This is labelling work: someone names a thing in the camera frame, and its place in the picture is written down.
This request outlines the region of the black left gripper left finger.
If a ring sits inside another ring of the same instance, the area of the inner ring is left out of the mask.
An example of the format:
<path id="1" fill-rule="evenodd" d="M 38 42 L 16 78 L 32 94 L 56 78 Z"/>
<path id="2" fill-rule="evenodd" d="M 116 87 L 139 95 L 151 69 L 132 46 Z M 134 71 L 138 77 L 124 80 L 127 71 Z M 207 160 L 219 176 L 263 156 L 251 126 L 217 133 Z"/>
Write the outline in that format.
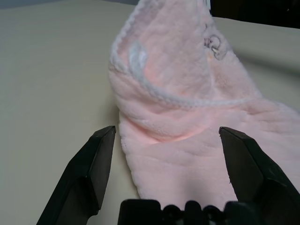
<path id="1" fill-rule="evenodd" d="M 67 164 L 37 224 L 85 225 L 102 207 L 115 126 L 96 131 Z"/>

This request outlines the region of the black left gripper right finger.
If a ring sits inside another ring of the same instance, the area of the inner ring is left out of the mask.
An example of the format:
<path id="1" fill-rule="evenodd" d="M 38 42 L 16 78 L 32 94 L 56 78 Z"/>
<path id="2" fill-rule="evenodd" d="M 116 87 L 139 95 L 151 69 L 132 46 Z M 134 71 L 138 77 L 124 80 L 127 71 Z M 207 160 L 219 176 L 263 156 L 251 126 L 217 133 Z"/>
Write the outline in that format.
<path id="1" fill-rule="evenodd" d="M 220 127 L 225 164 L 239 202 L 253 203 L 268 225 L 298 225 L 300 194 L 255 139 Z"/>

